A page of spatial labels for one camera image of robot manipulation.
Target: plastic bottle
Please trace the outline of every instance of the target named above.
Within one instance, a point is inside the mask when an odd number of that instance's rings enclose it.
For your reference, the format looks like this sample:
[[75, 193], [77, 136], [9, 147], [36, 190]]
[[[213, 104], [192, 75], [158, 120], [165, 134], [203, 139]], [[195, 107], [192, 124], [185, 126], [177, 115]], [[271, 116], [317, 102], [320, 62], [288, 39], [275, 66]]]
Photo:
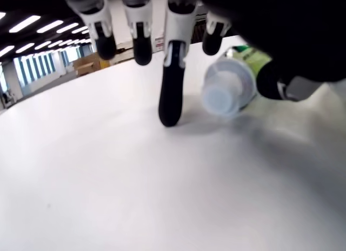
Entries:
[[256, 76], [270, 57], [247, 45], [228, 49], [204, 79], [202, 104], [207, 112], [234, 117], [255, 97]]

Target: office wall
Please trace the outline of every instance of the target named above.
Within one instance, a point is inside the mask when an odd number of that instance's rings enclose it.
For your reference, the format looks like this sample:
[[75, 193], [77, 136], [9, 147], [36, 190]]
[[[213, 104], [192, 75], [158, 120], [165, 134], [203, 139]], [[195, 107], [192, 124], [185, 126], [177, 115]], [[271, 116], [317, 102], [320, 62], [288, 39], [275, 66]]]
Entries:
[[84, 56], [88, 56], [88, 55], [91, 55], [91, 54], [92, 54], [92, 51], [90, 50], [90, 47], [89, 47], [88, 44], [85, 44], [85, 45], [83, 45], [83, 46], [80, 47], [80, 48], [82, 48], [83, 53], [84, 53]]
[[[152, 42], [164, 31], [165, 9], [167, 0], [152, 1]], [[124, 6], [121, 0], [110, 0], [109, 8], [112, 13], [113, 32], [117, 44], [132, 41]]]
[[70, 63], [70, 65], [66, 66], [66, 71], [67, 72], [75, 71], [73, 63]]

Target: black fingertip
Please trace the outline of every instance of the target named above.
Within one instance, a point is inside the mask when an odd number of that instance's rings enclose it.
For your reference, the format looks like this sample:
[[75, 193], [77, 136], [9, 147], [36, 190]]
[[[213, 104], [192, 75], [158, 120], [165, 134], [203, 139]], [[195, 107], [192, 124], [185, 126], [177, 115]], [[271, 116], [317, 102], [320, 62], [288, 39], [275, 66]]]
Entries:
[[223, 23], [216, 23], [214, 33], [209, 34], [207, 30], [204, 32], [202, 48], [206, 55], [216, 55], [220, 50], [222, 43], [221, 32]]
[[173, 66], [163, 68], [163, 79], [158, 115], [165, 127], [175, 126], [183, 108], [184, 69]]
[[278, 81], [280, 74], [273, 61], [267, 63], [259, 71], [256, 79], [257, 91], [271, 100], [283, 100], [279, 93]]
[[151, 62], [152, 46], [150, 37], [134, 39], [134, 57], [139, 65], [147, 65]]
[[202, 48], [206, 55], [216, 55], [220, 50], [222, 37], [219, 35], [210, 35], [205, 31], [203, 36]]
[[113, 34], [110, 37], [99, 37], [96, 41], [98, 55], [104, 60], [114, 58], [117, 46]]

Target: window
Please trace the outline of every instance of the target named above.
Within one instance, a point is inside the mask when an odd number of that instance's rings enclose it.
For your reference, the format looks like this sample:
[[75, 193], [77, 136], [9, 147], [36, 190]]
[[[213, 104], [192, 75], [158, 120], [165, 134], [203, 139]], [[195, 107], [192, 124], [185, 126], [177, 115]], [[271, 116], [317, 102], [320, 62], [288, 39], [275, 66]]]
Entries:
[[19, 57], [14, 63], [22, 87], [55, 71], [54, 63], [47, 55]]
[[61, 59], [63, 60], [63, 63], [64, 63], [64, 67], [66, 67], [67, 65], [67, 62], [66, 62], [66, 59], [65, 59], [65, 54], [64, 52], [59, 52], [59, 57], [61, 57]]
[[77, 50], [78, 49], [76, 49], [75, 47], [71, 47], [71, 48], [66, 49], [66, 54], [67, 54], [67, 57], [68, 57], [70, 63], [79, 58], [78, 54], [77, 54]]
[[19, 64], [19, 58], [15, 58], [14, 62], [15, 62], [15, 67], [16, 67], [19, 82], [21, 83], [21, 86], [24, 87], [25, 82], [24, 82], [23, 74], [21, 72], [21, 65]]
[[7, 83], [5, 80], [5, 76], [4, 76], [4, 72], [2, 70], [2, 65], [0, 65], [0, 85], [1, 85], [1, 90], [2, 92], [6, 92], [7, 91]]
[[33, 61], [32, 57], [29, 58], [29, 63], [30, 63], [30, 66], [31, 66], [32, 74], [34, 76], [34, 80], [37, 80], [38, 76], [37, 76], [37, 73], [36, 73], [36, 68], [34, 66], [34, 61]]

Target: ceiling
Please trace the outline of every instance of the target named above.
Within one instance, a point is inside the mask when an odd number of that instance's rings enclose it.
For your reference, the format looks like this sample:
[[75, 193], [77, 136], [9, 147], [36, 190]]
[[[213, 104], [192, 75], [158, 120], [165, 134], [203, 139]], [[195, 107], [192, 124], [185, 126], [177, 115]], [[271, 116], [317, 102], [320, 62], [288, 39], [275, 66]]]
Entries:
[[[84, 24], [67, 6], [65, 0], [0, 0], [0, 12], [6, 13], [6, 15], [0, 19], [0, 51], [8, 45], [15, 46], [13, 50], [0, 57], [0, 62], [19, 56], [60, 48], [57, 45], [53, 48], [43, 47], [39, 50], [35, 50], [36, 46], [45, 41], [54, 43], [59, 40], [66, 41], [69, 39], [89, 38], [89, 34], [82, 34], [81, 32], [76, 34], [71, 33], [71, 31], [83, 27]], [[41, 18], [17, 33], [9, 33], [12, 27], [32, 15], [41, 16]], [[64, 23], [42, 34], [37, 33], [38, 29], [56, 20], [62, 20]], [[60, 34], [56, 32], [56, 30], [75, 22], [79, 24], [77, 27]], [[16, 53], [16, 50], [29, 43], [35, 43], [35, 45], [20, 54]]]

